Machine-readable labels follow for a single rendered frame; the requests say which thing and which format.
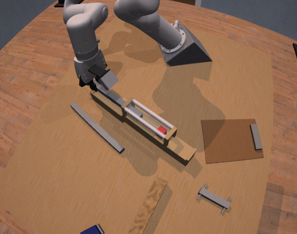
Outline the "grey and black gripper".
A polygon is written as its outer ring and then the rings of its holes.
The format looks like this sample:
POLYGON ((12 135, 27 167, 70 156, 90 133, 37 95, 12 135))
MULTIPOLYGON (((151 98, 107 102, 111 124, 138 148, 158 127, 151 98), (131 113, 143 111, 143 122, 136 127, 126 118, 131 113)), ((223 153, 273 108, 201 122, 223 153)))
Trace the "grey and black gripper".
POLYGON ((95 90, 97 92, 97 87, 96 84, 93 82, 93 79, 95 78, 95 80, 99 82, 97 80, 99 77, 88 71, 88 69, 90 69, 95 64, 104 69, 107 67, 104 55, 100 47, 98 47, 98 53, 91 59, 78 60, 76 57, 74 58, 74 67, 76 75, 79 79, 79 86, 83 87, 85 85, 89 85, 92 90, 95 90))

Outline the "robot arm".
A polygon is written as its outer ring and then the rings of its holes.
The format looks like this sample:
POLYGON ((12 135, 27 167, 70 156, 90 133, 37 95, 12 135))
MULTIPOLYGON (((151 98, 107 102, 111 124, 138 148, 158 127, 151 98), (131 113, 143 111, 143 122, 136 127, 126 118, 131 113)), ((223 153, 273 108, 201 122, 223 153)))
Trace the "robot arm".
MULTIPOLYGON (((78 60, 88 60, 98 53, 99 39, 95 30, 108 17, 108 8, 104 3, 82 3, 78 0, 65 0, 63 7, 63 21, 66 24, 71 44, 78 60)), ((150 36, 161 44, 165 53, 172 54, 179 51, 186 42, 186 34, 178 29, 179 21, 167 22, 156 11, 160 0, 117 0, 113 10, 115 15, 150 36)), ((88 69, 98 76, 98 81, 109 90, 119 80, 109 69, 98 65, 88 69)))

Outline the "brown clipboard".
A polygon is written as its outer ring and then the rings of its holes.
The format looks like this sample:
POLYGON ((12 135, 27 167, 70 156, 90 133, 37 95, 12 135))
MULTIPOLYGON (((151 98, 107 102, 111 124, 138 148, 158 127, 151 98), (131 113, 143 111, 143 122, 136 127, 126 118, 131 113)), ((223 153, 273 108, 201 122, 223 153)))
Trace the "brown clipboard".
POLYGON ((263 158, 255 119, 201 120, 206 164, 263 158))

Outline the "brown wooden bar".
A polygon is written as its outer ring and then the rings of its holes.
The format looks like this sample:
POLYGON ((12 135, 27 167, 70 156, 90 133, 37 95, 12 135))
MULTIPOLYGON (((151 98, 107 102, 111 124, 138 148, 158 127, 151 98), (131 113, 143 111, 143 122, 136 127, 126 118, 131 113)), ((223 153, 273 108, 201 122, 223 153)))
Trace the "brown wooden bar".
POLYGON ((157 203, 167 185, 166 180, 156 177, 135 221, 133 222, 128 234, 142 234, 149 219, 155 210, 157 203))

